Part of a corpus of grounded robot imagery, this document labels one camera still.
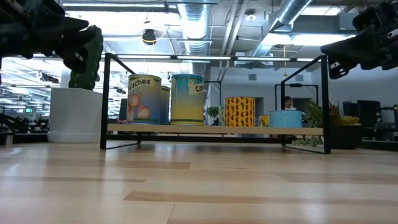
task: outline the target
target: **wooden floor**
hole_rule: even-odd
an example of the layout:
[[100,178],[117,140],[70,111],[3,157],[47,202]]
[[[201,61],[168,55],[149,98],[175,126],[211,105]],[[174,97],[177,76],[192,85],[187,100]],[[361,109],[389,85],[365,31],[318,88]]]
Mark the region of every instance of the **wooden floor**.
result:
[[98,148],[1,147],[0,223],[398,223],[398,153],[321,155],[244,144]]

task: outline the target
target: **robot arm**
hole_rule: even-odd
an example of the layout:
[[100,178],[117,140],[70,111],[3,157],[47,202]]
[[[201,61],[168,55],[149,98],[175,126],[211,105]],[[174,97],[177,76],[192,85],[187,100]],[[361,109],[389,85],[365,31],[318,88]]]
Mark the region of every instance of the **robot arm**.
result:
[[363,70],[398,66],[398,2],[383,1],[367,8],[353,20],[358,34],[321,47],[329,56],[329,74],[337,79],[361,65]]
[[65,17],[54,0],[0,1],[0,58],[35,53],[59,55],[73,71],[86,70],[88,52],[83,47],[95,31],[83,30],[88,21]]

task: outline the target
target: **can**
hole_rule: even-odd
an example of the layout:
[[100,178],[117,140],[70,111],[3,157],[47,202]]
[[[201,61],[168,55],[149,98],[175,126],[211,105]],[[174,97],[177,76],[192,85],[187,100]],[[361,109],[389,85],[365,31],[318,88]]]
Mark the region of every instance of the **can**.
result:
[[228,97],[225,99],[226,125],[229,127],[254,127],[254,98]]
[[127,96],[128,124],[159,124],[160,84],[154,75],[130,75]]
[[218,125],[225,126],[225,105],[218,106]]
[[169,124],[170,88],[162,86],[160,91],[160,124]]
[[273,128],[302,128],[303,117],[299,110],[278,110],[269,112],[269,126]]
[[269,115],[260,116],[260,127],[268,127],[269,125]]
[[203,77],[172,76],[172,125],[203,125]]

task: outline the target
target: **light blue can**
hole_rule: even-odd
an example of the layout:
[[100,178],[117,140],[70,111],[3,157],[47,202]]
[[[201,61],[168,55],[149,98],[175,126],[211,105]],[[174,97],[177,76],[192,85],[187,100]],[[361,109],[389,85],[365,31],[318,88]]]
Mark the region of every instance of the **light blue can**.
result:
[[203,125],[203,77],[172,76],[171,125]]
[[154,75],[130,75],[127,97],[128,124],[160,123],[160,86],[162,79]]
[[302,128],[302,112],[298,110],[279,110],[269,112],[269,126],[273,128]]

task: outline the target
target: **white pedestal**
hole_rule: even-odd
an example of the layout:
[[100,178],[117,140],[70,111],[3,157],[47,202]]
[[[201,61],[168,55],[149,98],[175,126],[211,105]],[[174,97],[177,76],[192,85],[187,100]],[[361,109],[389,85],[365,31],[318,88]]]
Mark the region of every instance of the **white pedestal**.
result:
[[51,89],[49,142],[99,142],[102,94],[81,88]]

